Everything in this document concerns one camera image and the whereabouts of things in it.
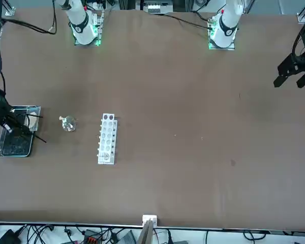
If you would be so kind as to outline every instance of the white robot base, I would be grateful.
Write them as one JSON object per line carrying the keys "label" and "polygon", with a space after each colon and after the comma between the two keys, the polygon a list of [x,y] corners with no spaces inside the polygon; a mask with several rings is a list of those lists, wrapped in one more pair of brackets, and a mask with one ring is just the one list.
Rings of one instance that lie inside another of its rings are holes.
{"label": "white robot base", "polygon": [[209,50],[214,50],[214,49],[222,49],[222,50],[235,50],[235,33],[233,33],[233,40],[232,43],[226,47],[226,48],[221,48],[219,46],[217,46],[214,41],[212,40],[212,37],[215,35],[215,31],[217,30],[217,25],[219,22],[219,17],[221,14],[218,14],[216,16],[213,16],[212,19],[210,21],[208,21],[208,27],[211,27],[212,30],[208,30],[208,48]]}
{"label": "white robot base", "polygon": [[[92,41],[88,44],[85,44],[86,46],[100,46],[102,43],[102,32],[103,32],[103,23],[104,23],[104,10],[101,11],[101,15],[98,15],[96,13],[93,13],[92,11],[88,11],[89,16],[89,22],[92,22],[92,24],[89,24],[86,28],[88,28],[88,32],[90,32],[90,35],[92,36]],[[84,44],[80,43],[78,40],[80,38],[78,37],[78,33],[71,27],[73,36],[75,38],[75,45],[76,46],[83,46]]]}

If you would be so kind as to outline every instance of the small glass bottle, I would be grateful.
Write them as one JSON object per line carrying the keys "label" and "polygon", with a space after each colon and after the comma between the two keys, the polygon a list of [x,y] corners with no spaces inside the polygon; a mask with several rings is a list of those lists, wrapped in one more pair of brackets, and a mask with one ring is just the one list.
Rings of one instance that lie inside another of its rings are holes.
{"label": "small glass bottle", "polygon": [[67,116],[67,117],[63,118],[60,116],[59,119],[62,120],[62,127],[65,131],[67,131],[67,132],[75,131],[76,120],[73,117]]}

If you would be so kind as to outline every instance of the black cable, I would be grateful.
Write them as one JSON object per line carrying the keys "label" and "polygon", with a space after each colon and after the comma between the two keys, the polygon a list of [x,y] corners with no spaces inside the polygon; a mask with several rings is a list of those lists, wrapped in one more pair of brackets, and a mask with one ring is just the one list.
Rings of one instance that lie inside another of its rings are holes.
{"label": "black cable", "polygon": [[67,235],[67,236],[68,236],[70,242],[73,243],[73,244],[75,244],[75,242],[71,239],[70,235]]}
{"label": "black cable", "polygon": [[291,234],[287,233],[286,231],[283,231],[283,234],[284,234],[284,235],[294,235],[294,234],[295,234],[295,231],[291,231]]}
{"label": "black cable", "polygon": [[0,72],[0,74],[1,74],[1,77],[2,77],[3,84],[4,84],[4,93],[6,95],[6,79],[5,79],[4,74],[2,73],[2,71]]}
{"label": "black cable", "polygon": [[32,237],[33,237],[35,234],[37,234],[36,232],[34,232],[34,233],[30,236],[30,238],[29,238],[29,232],[30,232],[32,226],[33,226],[33,225],[30,225],[30,226],[29,226],[29,229],[28,229],[28,232],[27,232],[27,244],[29,244],[29,241],[32,239]]}
{"label": "black cable", "polygon": [[9,23],[13,23],[13,24],[17,24],[17,25],[21,25],[21,26],[30,28],[30,29],[32,29],[36,32],[42,33],[42,34],[55,35],[56,32],[57,32],[56,14],[55,14],[55,0],[52,0],[52,6],[53,6],[53,24],[52,24],[51,28],[53,28],[53,26],[55,25],[54,32],[51,32],[50,30],[42,29],[38,26],[35,26],[33,24],[30,24],[30,23],[27,23],[27,22],[24,22],[24,21],[21,21],[21,20],[16,20],[16,19],[0,19],[0,20],[3,22],[3,24],[6,23],[6,22],[9,22]]}
{"label": "black cable", "polygon": [[41,244],[45,244],[44,240],[41,238],[41,234],[42,232],[46,229],[46,226],[44,226],[44,228],[42,228],[42,230],[39,230],[36,226],[32,226],[32,229],[35,231],[35,233],[37,233],[37,236],[34,240],[34,244],[37,243],[37,240],[40,239]]}
{"label": "black cable", "polygon": [[206,7],[208,5],[208,3],[210,2],[211,0],[207,0],[204,5],[202,5],[200,8],[198,8],[196,11],[194,12],[198,12],[200,9],[203,9],[204,7]]}
{"label": "black cable", "polygon": [[155,229],[155,228],[154,228],[154,233],[155,233],[155,235],[156,235],[157,242],[158,242],[158,244],[159,244],[159,239],[158,239],[158,235],[157,235],[157,232],[156,232],[156,229]]}
{"label": "black cable", "polygon": [[[110,228],[108,228],[107,230],[105,230],[104,233],[102,233],[99,237],[94,238],[94,239],[99,240],[99,239],[100,239],[109,229],[110,229]],[[80,244],[83,244],[85,241],[87,241],[88,238],[93,237],[93,236],[95,236],[95,235],[97,235],[97,233],[95,233],[95,234],[93,234],[93,235],[90,235],[90,236],[88,236],[87,238],[84,238],[84,240],[83,240]]]}
{"label": "black cable", "polygon": [[198,17],[199,17],[200,19],[202,19],[203,21],[208,21],[208,19],[203,18],[203,17],[201,16],[201,14],[198,13],[198,11],[193,11],[193,13],[195,13],[196,15],[198,15]]}
{"label": "black cable", "polygon": [[167,233],[168,233],[168,244],[174,244],[173,240],[172,240],[172,235],[171,232],[169,231],[169,229],[167,229]]}
{"label": "black cable", "polygon": [[165,14],[164,16],[171,17],[171,18],[173,18],[173,19],[177,19],[177,20],[179,20],[179,21],[182,21],[182,22],[191,24],[191,25],[193,25],[193,26],[195,26],[195,27],[200,27],[200,28],[208,29],[208,30],[210,30],[210,31],[212,30],[211,27],[203,26],[203,25],[199,25],[199,24],[195,24],[195,23],[189,22],[189,21],[187,21],[187,20],[177,18],[177,17],[172,16],[172,15],[166,15],[166,14]]}
{"label": "black cable", "polygon": [[205,244],[207,244],[208,233],[209,233],[209,231],[207,230],[207,232],[206,232],[206,234],[205,234]]}
{"label": "black cable", "polygon": [[77,230],[78,230],[82,235],[85,235],[86,231],[80,230],[80,229],[78,228],[78,226],[76,226],[76,228],[77,228]]}
{"label": "black cable", "polygon": [[[250,234],[250,235],[251,235],[251,238],[248,238],[248,237],[246,236],[246,233]],[[255,238],[254,235],[252,234],[252,232],[251,232],[250,230],[244,230],[244,231],[243,231],[243,236],[244,236],[245,239],[250,240],[250,241],[253,242],[253,244],[255,244],[255,241],[256,241],[256,240],[263,240],[263,239],[265,239],[266,234],[263,234],[262,237]]]}
{"label": "black cable", "polygon": [[219,11],[221,11],[225,6],[226,6],[226,4],[224,4],[220,9],[218,9],[217,13],[219,13]]}
{"label": "black cable", "polygon": [[90,5],[86,5],[87,6],[87,8],[89,9],[89,10],[96,10],[96,9],[94,9],[92,6],[90,6]]}
{"label": "black cable", "polygon": [[67,229],[67,227],[65,226],[65,234],[67,234],[69,240],[71,243],[75,244],[75,242],[73,240],[71,240],[71,230],[70,229]]}

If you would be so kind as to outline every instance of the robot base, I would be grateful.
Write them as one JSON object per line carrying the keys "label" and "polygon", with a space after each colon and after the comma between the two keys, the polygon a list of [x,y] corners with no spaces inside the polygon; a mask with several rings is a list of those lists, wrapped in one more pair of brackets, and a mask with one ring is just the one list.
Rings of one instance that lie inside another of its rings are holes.
{"label": "robot base", "polygon": [[217,25],[217,21],[215,20],[215,16],[212,17],[212,19],[210,21],[208,21],[208,27],[211,27],[213,30],[208,30],[208,48],[210,50],[214,50],[214,49],[221,49],[221,50],[235,50],[235,44],[234,41],[232,42],[232,44],[230,44],[228,47],[226,48],[221,48],[219,46],[217,46],[212,40],[211,40],[211,36],[213,36],[215,34],[215,27]]}
{"label": "robot base", "polygon": [[[27,126],[28,119],[26,114],[36,114],[40,116],[41,107],[40,106],[14,106],[14,112],[18,116],[20,123]],[[29,128],[30,131],[37,131],[38,128],[38,118],[34,117],[31,123],[32,127]],[[34,134],[30,135],[17,135],[15,132],[9,133],[6,129],[2,129],[0,136],[0,158],[25,158],[31,154],[33,145]]]}
{"label": "robot base", "polygon": [[[104,22],[104,10],[102,10],[101,16],[98,16],[96,13],[93,13],[94,25],[93,32],[97,37],[93,39],[93,41],[86,46],[100,46],[102,42],[102,32],[103,32],[103,22]],[[75,46],[84,46],[80,44],[75,38]]]}

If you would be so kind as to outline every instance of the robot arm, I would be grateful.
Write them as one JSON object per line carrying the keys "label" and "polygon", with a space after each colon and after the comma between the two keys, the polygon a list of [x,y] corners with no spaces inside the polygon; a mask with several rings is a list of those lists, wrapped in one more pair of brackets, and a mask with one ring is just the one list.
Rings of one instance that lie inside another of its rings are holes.
{"label": "robot arm", "polygon": [[216,16],[217,26],[210,40],[220,48],[227,48],[235,39],[238,21],[243,13],[242,0],[226,0],[223,13]]}
{"label": "robot arm", "polygon": [[81,0],[56,0],[61,6],[71,23],[71,29],[77,41],[82,45],[90,44],[97,36],[97,14],[84,10]]}

